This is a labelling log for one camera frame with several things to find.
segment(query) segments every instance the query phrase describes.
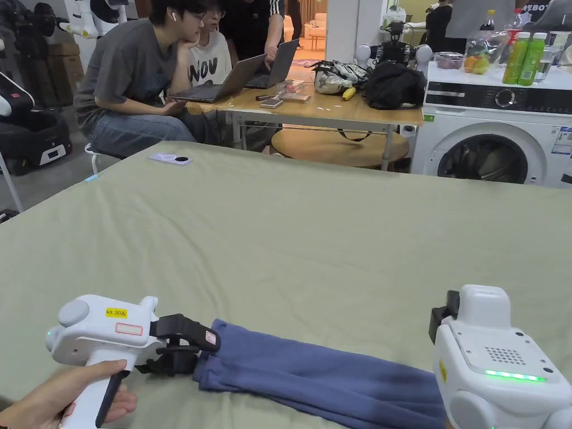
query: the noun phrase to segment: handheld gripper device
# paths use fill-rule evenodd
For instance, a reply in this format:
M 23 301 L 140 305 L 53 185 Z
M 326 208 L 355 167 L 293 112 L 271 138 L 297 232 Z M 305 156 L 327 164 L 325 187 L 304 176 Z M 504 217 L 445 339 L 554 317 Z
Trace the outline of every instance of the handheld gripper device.
M 500 288 L 466 285 L 431 311 L 433 369 L 456 429 L 572 429 L 572 387 L 513 328 Z
M 122 380 L 134 367 L 146 374 L 192 374 L 201 350 L 216 352 L 218 334 L 181 314 L 157 317 L 158 298 L 139 304 L 97 295 L 83 295 L 59 311 L 59 325 L 46 335 L 55 361 L 88 366 L 125 359 L 119 374 L 90 384 L 63 415 L 64 429 L 100 428 Z M 180 340 L 189 345 L 181 345 Z

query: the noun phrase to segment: green bottle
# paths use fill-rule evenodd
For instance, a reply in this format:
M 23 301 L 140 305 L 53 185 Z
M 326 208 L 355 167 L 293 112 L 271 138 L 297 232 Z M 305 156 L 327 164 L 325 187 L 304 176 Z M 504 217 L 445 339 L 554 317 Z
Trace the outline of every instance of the green bottle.
M 522 65 L 521 77 L 518 84 L 522 86 L 530 86 L 534 82 L 536 72 L 540 67 L 540 60 L 544 54 L 544 41 L 548 35 L 546 33 L 535 33 L 533 41 L 530 43 L 528 51 L 526 51 L 525 62 Z
M 510 55 L 506 62 L 505 76 L 502 83 L 516 85 L 522 73 L 522 65 L 525 63 L 526 51 L 529 48 L 530 33 L 521 31 L 517 33 L 517 39 L 510 47 Z

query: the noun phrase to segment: hand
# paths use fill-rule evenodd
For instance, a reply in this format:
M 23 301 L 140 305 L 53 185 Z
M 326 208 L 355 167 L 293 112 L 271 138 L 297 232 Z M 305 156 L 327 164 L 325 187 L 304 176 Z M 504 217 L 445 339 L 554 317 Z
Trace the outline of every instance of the hand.
M 122 371 L 124 360 L 101 362 L 88 367 L 76 367 L 59 372 L 28 396 L 0 413 L 0 425 L 12 429 L 57 429 L 62 412 L 93 382 Z M 122 385 L 109 408 L 106 422 L 120 419 L 135 411 L 137 397 Z
M 264 63 L 266 64 L 266 67 L 268 68 L 268 70 L 270 70 L 270 68 L 272 67 L 272 63 L 274 62 L 274 60 L 276 59 L 276 54 L 278 53 L 278 47 L 277 46 L 266 46 L 264 48 L 264 53 L 266 54 L 266 58 L 264 59 Z
M 163 116 L 177 116 L 185 108 L 186 101 L 175 101 L 167 97 L 165 99 L 165 106 L 161 107 L 161 114 Z
M 189 51 L 191 50 L 191 48 L 195 47 L 198 45 L 198 41 L 200 39 L 197 39 L 195 42 L 187 42 L 187 41 L 179 41 L 178 45 L 177 45 L 177 60 L 180 61 L 184 61 L 184 62 L 188 62 L 189 61 Z

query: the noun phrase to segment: red label sticker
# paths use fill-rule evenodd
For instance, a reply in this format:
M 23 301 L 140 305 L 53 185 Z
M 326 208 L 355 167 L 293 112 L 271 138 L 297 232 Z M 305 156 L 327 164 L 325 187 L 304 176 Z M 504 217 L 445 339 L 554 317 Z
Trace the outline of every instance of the red label sticker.
M 212 345 L 216 345 L 216 335 L 212 332 L 207 331 L 205 334 L 205 340 L 207 340 Z
M 126 323 L 118 323 L 115 325 L 115 332 L 126 333 L 128 335 L 143 335 L 143 326 L 127 325 Z
M 63 417 L 69 417 L 70 415 L 73 414 L 73 410 L 75 410 L 76 408 L 76 403 L 72 403 L 68 408 L 66 408 L 66 411 L 63 413 Z

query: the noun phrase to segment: green led light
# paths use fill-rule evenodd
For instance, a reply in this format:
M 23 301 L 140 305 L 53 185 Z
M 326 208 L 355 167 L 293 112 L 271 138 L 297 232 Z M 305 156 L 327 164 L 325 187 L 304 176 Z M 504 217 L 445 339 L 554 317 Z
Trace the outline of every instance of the green led light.
M 485 370 L 484 373 L 487 375 L 493 375 L 495 377 L 512 378 L 512 379 L 516 379 L 516 380 L 528 380 L 531 382 L 546 382 L 547 381 L 547 379 L 542 378 L 542 377 L 537 377 L 535 375 L 517 374 L 515 372 Z

